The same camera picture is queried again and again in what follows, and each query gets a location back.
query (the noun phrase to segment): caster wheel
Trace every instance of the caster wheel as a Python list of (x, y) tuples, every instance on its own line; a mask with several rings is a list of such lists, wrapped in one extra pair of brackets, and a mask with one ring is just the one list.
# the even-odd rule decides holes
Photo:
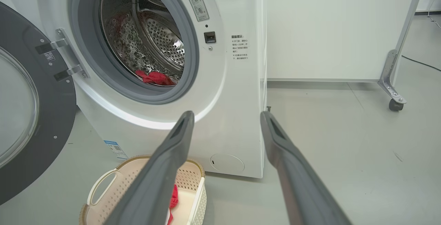
[(400, 111), (403, 109), (403, 107), (404, 107), (404, 104), (397, 103), (397, 102), (395, 102), (394, 99), (391, 99), (389, 102), (389, 109), (391, 111)]

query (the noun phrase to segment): metal stand leg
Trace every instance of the metal stand leg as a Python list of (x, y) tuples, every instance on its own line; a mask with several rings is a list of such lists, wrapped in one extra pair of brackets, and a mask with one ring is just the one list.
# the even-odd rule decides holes
[(392, 87), (390, 82), (390, 76), (392, 74), (393, 67), (397, 62), (398, 51), (397, 49), (393, 49), (389, 51), (386, 58), (386, 64), (384, 65), (383, 73), (381, 74), (381, 78), (378, 81), (378, 85), (386, 91), (387, 94), (392, 98), (389, 102), (389, 109), (393, 111), (402, 110), (406, 100), (398, 94), (398, 92)]

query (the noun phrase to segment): white cable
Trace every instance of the white cable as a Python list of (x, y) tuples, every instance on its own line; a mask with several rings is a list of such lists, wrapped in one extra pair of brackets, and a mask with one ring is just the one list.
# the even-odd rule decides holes
[(432, 8), (433, 2), (435, 2), (435, 0), (433, 0), (432, 3), (431, 3), (430, 6), (429, 6), (429, 10), (427, 11), (427, 17), (430, 18), (430, 20), (431, 20), (432, 22), (434, 22), (434, 23), (438, 26), (438, 28), (441, 29), (440, 25), (439, 25), (436, 21), (434, 21), (434, 20), (432, 19), (432, 17), (430, 16), (430, 9)]

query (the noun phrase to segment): black cable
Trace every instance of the black cable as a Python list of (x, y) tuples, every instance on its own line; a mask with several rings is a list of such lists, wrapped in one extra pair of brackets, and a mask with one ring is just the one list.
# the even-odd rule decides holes
[(433, 68), (433, 69), (436, 69), (436, 70), (438, 70), (438, 71), (440, 71), (440, 72), (441, 72), (441, 70), (439, 70), (439, 69), (438, 69), (438, 68), (436, 68), (436, 67), (433, 67), (433, 66), (430, 66), (430, 65), (424, 64), (424, 63), (422, 63), (422, 62), (419, 62), (419, 61), (416, 61), (416, 60), (412, 60), (411, 58), (405, 57), (404, 55), (402, 55), (401, 57), (403, 57), (403, 58), (406, 58), (406, 59), (408, 59), (408, 60), (411, 60), (411, 61), (413, 61), (413, 62), (416, 62), (416, 63), (420, 63), (420, 64), (423, 64), (424, 66), (428, 66), (429, 68)]

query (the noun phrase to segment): whiteboard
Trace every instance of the whiteboard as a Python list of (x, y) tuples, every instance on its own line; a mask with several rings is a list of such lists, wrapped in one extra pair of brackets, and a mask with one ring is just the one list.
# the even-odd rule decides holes
[(268, 0), (268, 80), (377, 81), (412, 0)]

